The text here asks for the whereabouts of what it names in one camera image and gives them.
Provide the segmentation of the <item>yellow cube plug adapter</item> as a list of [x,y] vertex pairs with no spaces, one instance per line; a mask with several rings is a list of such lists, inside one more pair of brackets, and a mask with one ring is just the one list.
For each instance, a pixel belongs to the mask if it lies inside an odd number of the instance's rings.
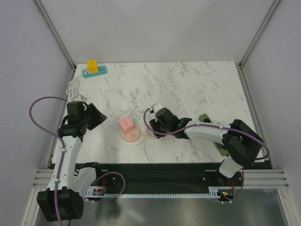
[[89,73],[97,73],[99,72],[98,64],[96,59],[87,61],[87,69]]

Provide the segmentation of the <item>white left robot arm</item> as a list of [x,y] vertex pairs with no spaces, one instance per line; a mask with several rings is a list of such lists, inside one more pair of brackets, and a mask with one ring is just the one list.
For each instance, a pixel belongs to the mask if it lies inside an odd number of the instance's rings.
[[57,221],[62,225],[64,220],[81,218],[89,186],[103,181],[103,173],[92,166],[80,169],[77,176],[74,172],[86,131],[92,131],[106,119],[93,103],[67,103],[67,115],[58,129],[62,146],[57,163],[46,190],[37,196],[37,203],[48,222]]

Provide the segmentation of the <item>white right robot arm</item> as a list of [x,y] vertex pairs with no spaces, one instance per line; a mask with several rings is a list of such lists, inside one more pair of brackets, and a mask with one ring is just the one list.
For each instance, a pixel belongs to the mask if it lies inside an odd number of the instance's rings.
[[243,121],[235,119],[229,125],[217,125],[191,118],[179,119],[167,108],[154,104],[143,114],[145,126],[156,138],[174,136],[176,139],[202,139],[217,143],[227,151],[215,174],[216,182],[227,185],[238,171],[253,166],[264,142]]

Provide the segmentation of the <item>pink round power socket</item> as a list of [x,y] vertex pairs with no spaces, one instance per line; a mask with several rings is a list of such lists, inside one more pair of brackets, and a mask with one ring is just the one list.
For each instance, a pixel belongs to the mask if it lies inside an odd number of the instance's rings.
[[133,127],[133,129],[129,132],[125,132],[124,130],[121,130],[121,136],[124,141],[128,143],[134,143],[140,138],[140,129],[137,125]]

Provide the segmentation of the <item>pink cube plug adapter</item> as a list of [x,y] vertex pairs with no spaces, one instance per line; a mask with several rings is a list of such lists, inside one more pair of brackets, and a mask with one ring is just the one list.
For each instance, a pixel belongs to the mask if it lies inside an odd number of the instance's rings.
[[135,128],[135,124],[129,117],[125,117],[119,121],[119,125],[124,133],[129,133]]

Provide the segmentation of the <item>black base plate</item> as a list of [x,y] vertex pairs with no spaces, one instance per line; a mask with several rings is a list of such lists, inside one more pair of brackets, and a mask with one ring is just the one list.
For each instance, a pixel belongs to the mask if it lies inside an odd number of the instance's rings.
[[105,172],[118,172],[130,182],[196,183],[204,186],[239,187],[240,172],[231,178],[222,176],[219,163],[98,163],[97,176]]

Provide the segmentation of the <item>green power strip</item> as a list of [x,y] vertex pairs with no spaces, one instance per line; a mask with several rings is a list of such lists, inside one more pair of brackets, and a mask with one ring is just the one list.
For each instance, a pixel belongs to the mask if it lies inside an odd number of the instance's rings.
[[[206,123],[212,123],[211,119],[209,118],[209,116],[207,114],[202,114],[199,116],[198,120],[200,122],[206,122]],[[228,151],[224,148],[223,145],[214,142],[215,147],[217,148],[217,150],[219,151],[219,153],[221,154],[221,156],[228,156],[229,153]]]

